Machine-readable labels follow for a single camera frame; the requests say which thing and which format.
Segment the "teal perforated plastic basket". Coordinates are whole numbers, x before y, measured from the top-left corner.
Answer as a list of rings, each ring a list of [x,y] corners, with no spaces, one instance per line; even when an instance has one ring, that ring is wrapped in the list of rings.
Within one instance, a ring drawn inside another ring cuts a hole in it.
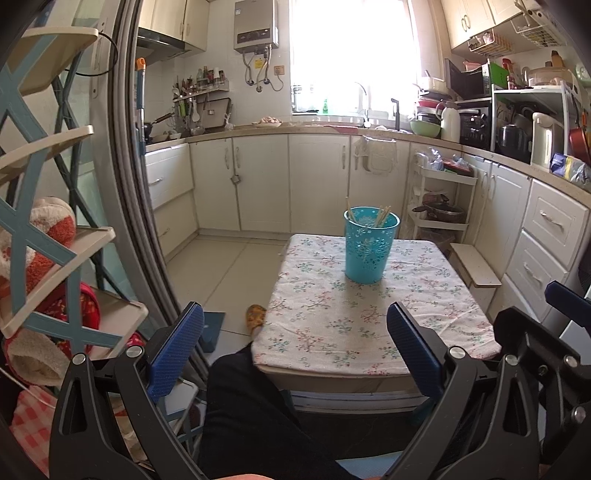
[[[394,239],[397,238],[400,218],[391,209],[388,220],[375,228],[381,207],[352,207],[356,222],[344,213],[346,237],[346,276],[360,284],[379,282],[384,274]]]

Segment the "bamboo chopstick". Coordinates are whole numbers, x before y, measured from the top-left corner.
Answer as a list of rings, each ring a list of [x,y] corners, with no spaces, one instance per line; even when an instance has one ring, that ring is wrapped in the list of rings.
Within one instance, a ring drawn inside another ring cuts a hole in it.
[[[375,228],[381,228],[384,226],[384,224],[386,223],[386,221],[388,220],[388,217],[390,215],[391,212],[391,207],[387,206],[387,207],[381,207],[379,209],[379,212],[377,214],[377,218],[375,220],[375,224],[374,227]]]

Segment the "white kitchen cabinets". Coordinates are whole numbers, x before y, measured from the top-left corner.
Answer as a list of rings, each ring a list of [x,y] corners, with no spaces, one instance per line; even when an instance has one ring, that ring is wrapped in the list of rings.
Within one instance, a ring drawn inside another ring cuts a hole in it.
[[[549,319],[549,281],[583,287],[589,195],[536,165],[417,138],[273,133],[150,147],[145,165],[161,249],[173,254],[194,233],[339,235],[347,196],[352,206],[390,206],[409,238],[410,165],[425,148],[475,168],[479,185],[460,242],[474,246],[502,283],[489,310],[514,300]]]

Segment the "blue dustpan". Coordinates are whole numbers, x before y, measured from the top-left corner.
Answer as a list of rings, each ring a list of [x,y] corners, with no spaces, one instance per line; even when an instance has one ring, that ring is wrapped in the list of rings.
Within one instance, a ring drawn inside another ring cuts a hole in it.
[[[199,346],[204,353],[213,353],[217,343],[219,334],[221,334],[221,327],[224,321],[224,312],[205,312],[204,313],[204,330],[202,330],[199,338]]]

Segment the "yellow slipper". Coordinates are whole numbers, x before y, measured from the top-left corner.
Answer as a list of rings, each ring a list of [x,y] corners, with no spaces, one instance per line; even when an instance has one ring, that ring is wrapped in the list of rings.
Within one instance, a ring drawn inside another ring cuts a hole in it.
[[[266,320],[266,308],[262,305],[253,304],[247,308],[245,313],[245,325],[249,334],[254,336],[263,327]]]

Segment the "small wooden stool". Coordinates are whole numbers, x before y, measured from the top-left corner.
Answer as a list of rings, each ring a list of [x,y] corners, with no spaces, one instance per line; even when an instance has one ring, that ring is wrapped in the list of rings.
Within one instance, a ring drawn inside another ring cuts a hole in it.
[[[468,244],[452,243],[451,265],[455,268],[480,308],[487,312],[501,281],[478,250]]]

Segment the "black trouser leg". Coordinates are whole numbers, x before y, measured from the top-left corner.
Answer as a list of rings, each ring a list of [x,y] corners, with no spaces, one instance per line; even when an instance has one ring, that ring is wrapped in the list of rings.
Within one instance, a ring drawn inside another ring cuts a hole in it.
[[[352,479],[301,429],[286,400],[252,361],[252,346],[209,369],[197,465],[208,478]]]

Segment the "floral white tablecloth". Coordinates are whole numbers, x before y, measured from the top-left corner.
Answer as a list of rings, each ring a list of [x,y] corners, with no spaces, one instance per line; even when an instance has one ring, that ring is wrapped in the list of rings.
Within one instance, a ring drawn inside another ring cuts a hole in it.
[[[477,359],[500,352],[492,324],[434,243],[394,241],[383,278],[374,284],[349,279],[345,261],[345,238],[290,238],[266,320],[252,341],[259,369],[331,377],[405,375],[408,369],[387,329],[395,302],[449,347]]]

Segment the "blue white folding shelf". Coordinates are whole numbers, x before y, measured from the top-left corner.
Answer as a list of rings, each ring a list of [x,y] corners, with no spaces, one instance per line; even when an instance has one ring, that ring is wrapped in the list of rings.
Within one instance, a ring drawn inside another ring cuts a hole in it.
[[[81,54],[99,37],[89,27],[34,27],[25,31],[1,69],[1,117],[10,119],[25,142],[1,156],[1,181],[16,181],[13,201],[1,202],[1,333],[24,329],[66,340],[74,354],[93,359],[117,355],[147,316],[146,307],[109,292],[96,328],[82,320],[81,268],[112,242],[111,227],[80,226],[74,210],[56,197],[36,195],[43,167],[93,133],[90,125],[48,134],[25,98],[72,73]]]

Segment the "white corner shelf rack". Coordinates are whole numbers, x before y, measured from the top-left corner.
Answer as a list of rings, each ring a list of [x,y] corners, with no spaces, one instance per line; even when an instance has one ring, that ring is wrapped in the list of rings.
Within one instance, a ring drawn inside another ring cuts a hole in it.
[[[412,154],[407,200],[408,237],[427,240],[445,254],[464,239],[479,180],[462,156],[444,156],[435,148]]]

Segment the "bamboo chopstick bundle piece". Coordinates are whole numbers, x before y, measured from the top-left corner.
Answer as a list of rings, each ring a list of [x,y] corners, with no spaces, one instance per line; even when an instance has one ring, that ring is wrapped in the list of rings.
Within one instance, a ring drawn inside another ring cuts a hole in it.
[[[349,202],[349,197],[346,197],[346,210],[348,210],[348,219],[349,221],[356,222],[355,214],[353,214],[353,208],[351,206],[351,202]]]

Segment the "black frying pan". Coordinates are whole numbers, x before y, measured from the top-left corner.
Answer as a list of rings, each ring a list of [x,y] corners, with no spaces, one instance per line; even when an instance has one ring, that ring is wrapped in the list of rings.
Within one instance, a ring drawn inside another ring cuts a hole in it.
[[[143,124],[143,134],[144,134],[145,141],[148,141],[148,139],[150,138],[150,135],[151,135],[154,125],[160,124],[160,123],[170,119],[172,116],[173,116],[173,113],[168,112],[168,113],[156,118],[155,120],[153,120],[151,122],[145,122]]]

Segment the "white thermos jug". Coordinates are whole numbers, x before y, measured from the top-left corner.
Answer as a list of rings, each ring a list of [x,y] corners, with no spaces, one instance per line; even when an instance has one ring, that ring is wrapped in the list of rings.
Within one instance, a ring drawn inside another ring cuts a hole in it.
[[[458,106],[453,101],[441,102],[438,105],[441,125],[441,139],[459,143],[461,137],[461,116]]]

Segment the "black microwave oven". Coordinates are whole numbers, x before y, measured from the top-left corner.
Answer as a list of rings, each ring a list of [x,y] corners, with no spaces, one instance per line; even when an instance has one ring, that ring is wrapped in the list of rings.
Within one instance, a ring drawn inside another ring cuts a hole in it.
[[[491,96],[490,66],[480,65],[470,71],[461,71],[449,58],[445,59],[448,88],[463,100]]]

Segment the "white gas water heater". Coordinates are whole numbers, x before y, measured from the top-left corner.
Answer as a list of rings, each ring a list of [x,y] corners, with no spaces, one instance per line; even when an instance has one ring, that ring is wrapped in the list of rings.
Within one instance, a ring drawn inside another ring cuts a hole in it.
[[[279,10],[274,0],[235,2],[233,48],[238,53],[263,53],[279,46]]]

